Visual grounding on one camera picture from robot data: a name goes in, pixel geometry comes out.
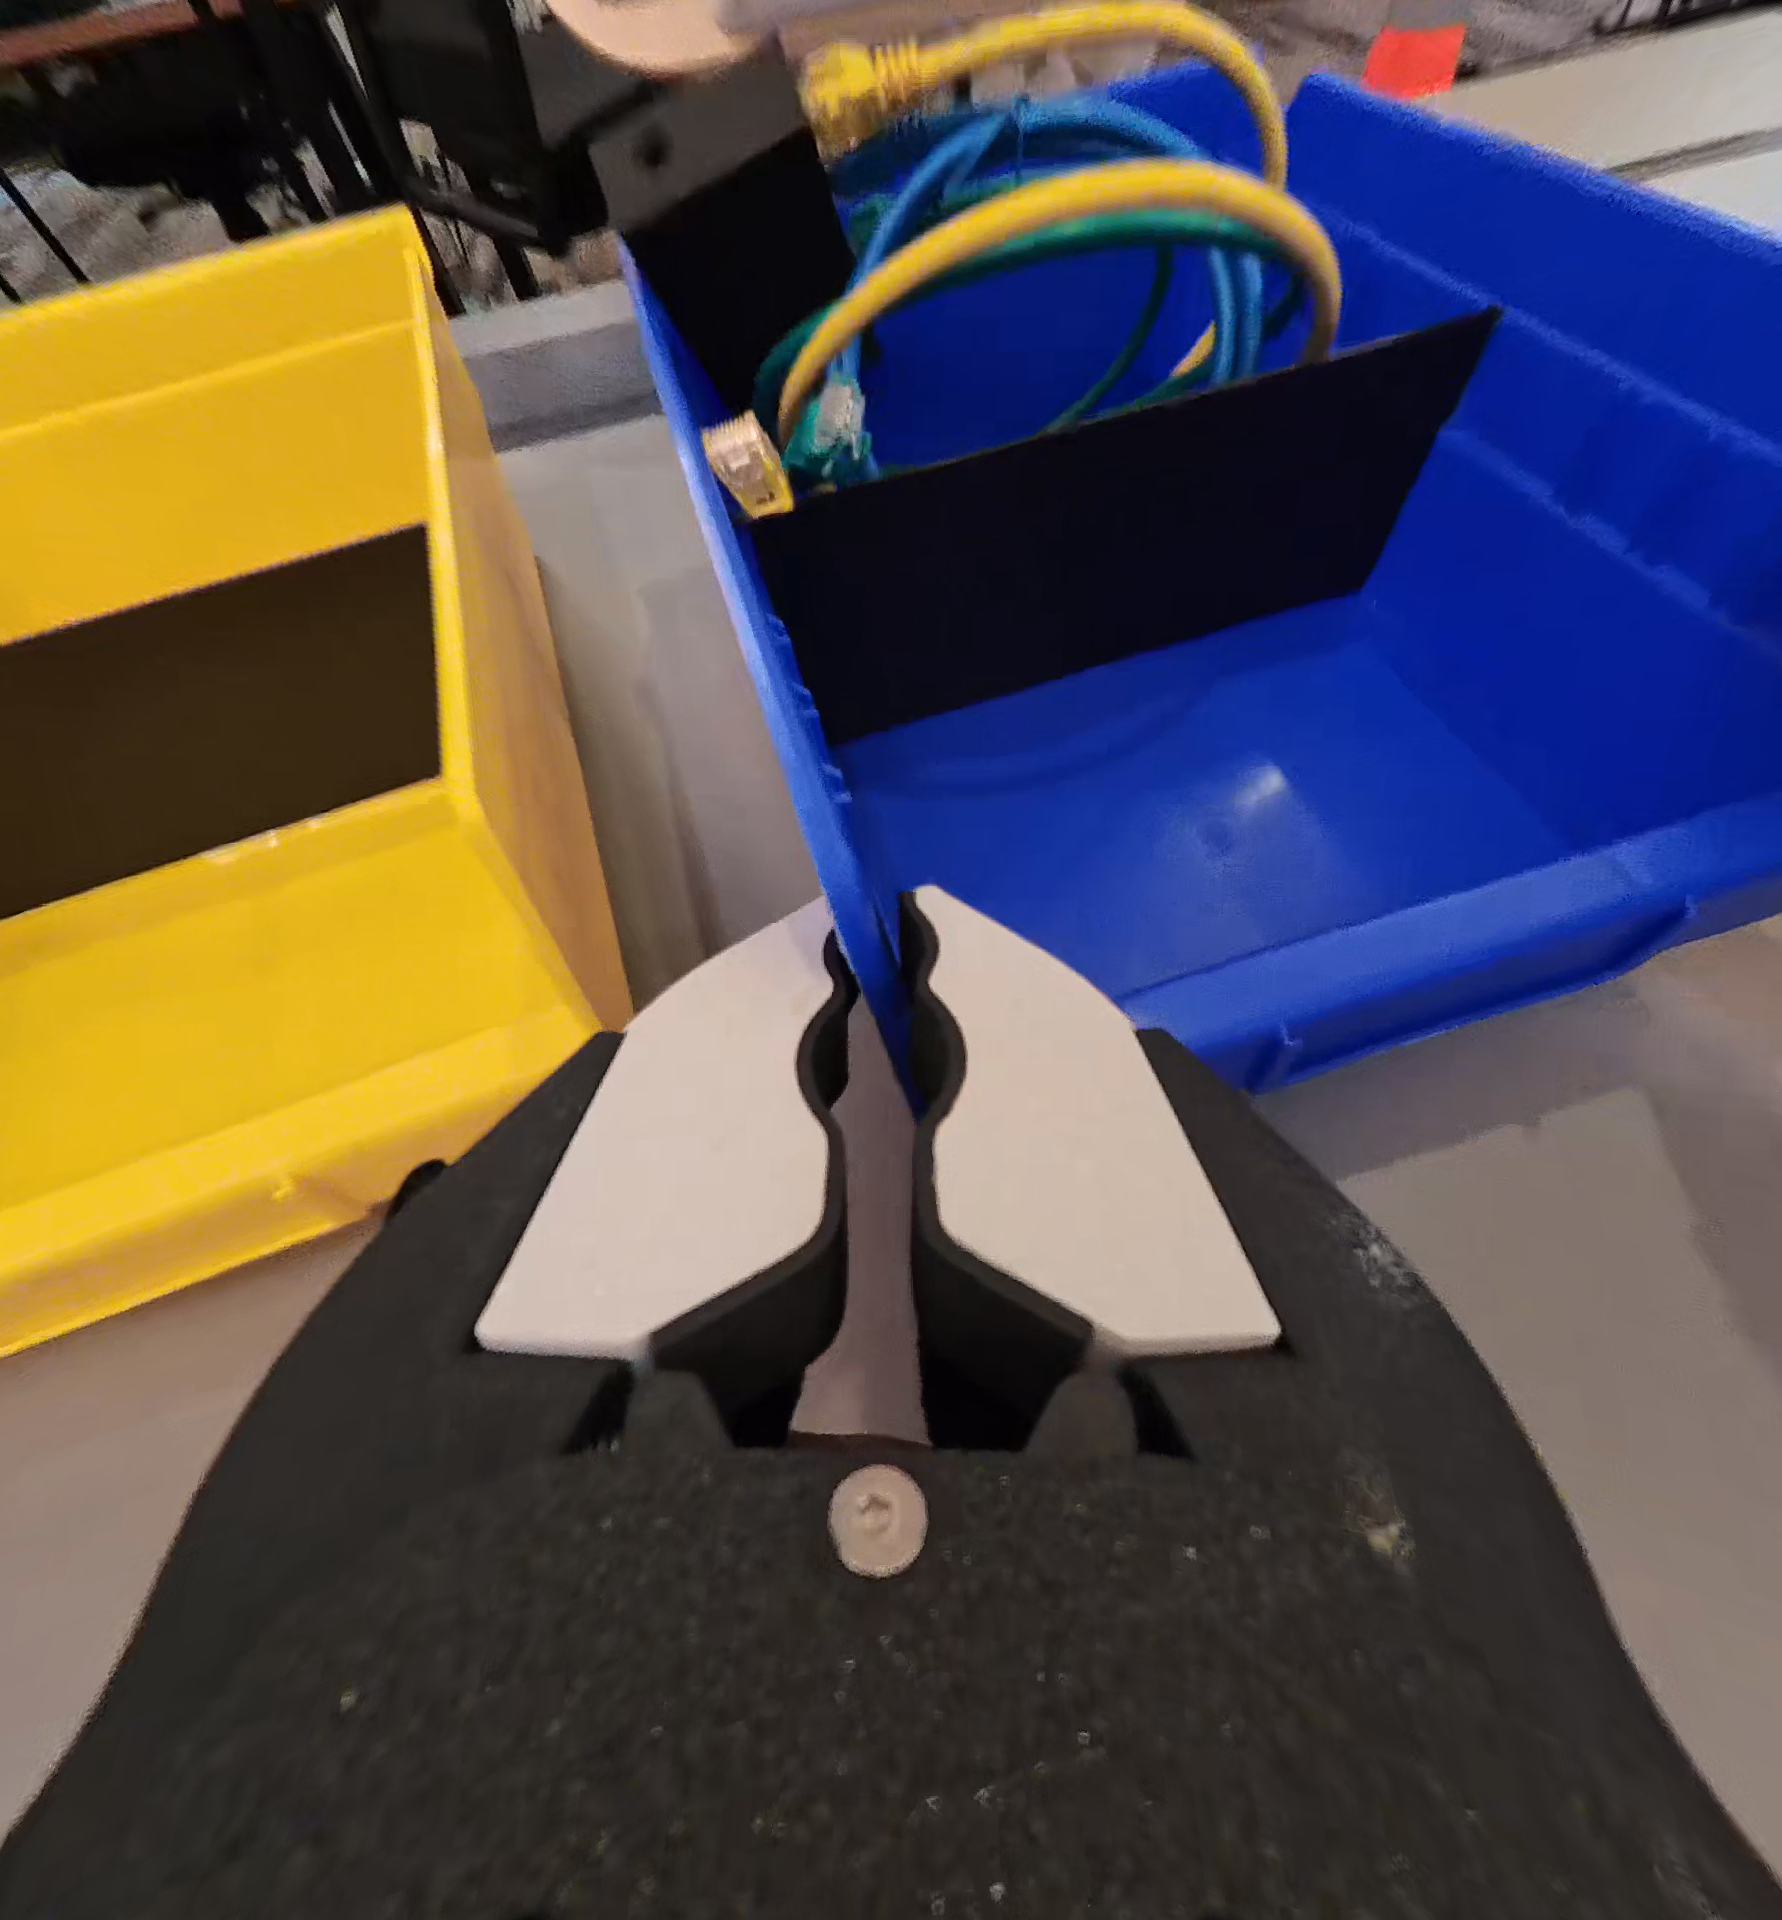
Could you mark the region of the yellow plastic bin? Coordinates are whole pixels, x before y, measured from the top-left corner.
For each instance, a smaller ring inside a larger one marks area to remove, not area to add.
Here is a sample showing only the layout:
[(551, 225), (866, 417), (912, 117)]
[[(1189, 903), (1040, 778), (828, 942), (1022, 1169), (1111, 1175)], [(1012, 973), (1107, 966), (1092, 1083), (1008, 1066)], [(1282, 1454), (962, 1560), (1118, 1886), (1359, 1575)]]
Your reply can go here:
[(433, 780), (0, 923), (0, 1359), (362, 1221), (633, 1010), (411, 217), (0, 310), (0, 644), (411, 525)]

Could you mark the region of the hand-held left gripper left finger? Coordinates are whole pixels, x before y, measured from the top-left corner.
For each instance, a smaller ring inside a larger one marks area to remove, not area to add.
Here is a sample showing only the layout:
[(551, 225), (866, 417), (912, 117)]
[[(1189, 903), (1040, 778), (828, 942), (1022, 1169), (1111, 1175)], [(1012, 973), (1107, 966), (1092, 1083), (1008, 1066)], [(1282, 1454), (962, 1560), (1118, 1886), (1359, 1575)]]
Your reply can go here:
[(615, 1042), (475, 1342), (697, 1379), (777, 1444), (847, 1309), (856, 980), (813, 901), (667, 987)]

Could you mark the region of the blue plastic bin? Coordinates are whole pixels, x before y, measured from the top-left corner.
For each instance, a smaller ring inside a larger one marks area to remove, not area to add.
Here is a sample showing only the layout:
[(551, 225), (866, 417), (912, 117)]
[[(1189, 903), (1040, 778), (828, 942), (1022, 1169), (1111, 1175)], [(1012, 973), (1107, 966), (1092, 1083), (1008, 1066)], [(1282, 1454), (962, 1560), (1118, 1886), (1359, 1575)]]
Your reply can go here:
[[(1503, 313), (1370, 582), (844, 747), (697, 443), (730, 406), (626, 269), (813, 869), (894, 1027), (926, 883), (1254, 1092), (1782, 912), (1782, 240), (1346, 80), (1287, 121), (1343, 268), (1330, 358)], [(1031, 440), (1147, 283), (1067, 259), (888, 317), (884, 478)]]

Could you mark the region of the black bin divider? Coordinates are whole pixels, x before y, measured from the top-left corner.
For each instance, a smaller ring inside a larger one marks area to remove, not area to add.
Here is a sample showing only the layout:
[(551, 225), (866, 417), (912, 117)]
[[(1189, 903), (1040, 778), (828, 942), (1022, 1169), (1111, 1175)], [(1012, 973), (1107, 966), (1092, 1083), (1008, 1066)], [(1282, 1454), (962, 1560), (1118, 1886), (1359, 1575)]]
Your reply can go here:
[(0, 923), (433, 780), (411, 525), (0, 644)]
[(756, 573), (826, 741), (1356, 594), (1501, 315), (762, 520)]

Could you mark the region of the black ethernet switch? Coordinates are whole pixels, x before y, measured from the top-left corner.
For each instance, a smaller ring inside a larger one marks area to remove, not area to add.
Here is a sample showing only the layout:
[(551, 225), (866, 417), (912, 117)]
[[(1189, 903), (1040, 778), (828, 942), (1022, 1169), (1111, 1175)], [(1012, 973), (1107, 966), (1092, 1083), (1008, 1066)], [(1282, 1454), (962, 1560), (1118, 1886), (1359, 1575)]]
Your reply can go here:
[(719, 400), (748, 411), (767, 353), (853, 271), (792, 66), (765, 42), (662, 86), (587, 154), (639, 282)]

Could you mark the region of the orange traffic cone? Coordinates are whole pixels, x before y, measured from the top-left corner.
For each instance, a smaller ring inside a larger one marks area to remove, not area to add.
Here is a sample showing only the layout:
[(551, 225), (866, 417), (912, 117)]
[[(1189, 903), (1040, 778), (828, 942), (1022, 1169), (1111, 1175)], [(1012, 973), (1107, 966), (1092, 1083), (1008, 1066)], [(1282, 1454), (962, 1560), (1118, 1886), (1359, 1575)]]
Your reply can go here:
[(1370, 42), (1360, 84), (1383, 98), (1417, 103), (1449, 90), (1459, 77), (1468, 24), (1383, 29)]

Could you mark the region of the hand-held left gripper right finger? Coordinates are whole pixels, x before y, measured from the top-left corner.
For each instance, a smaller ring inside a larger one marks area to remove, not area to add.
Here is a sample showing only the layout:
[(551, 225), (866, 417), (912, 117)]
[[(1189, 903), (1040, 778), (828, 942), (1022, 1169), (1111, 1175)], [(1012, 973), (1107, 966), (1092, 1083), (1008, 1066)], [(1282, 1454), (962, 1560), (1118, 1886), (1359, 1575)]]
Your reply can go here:
[(1022, 1448), (1070, 1380), (1282, 1342), (1113, 999), (941, 885), (902, 898), (902, 967), (931, 1445)]

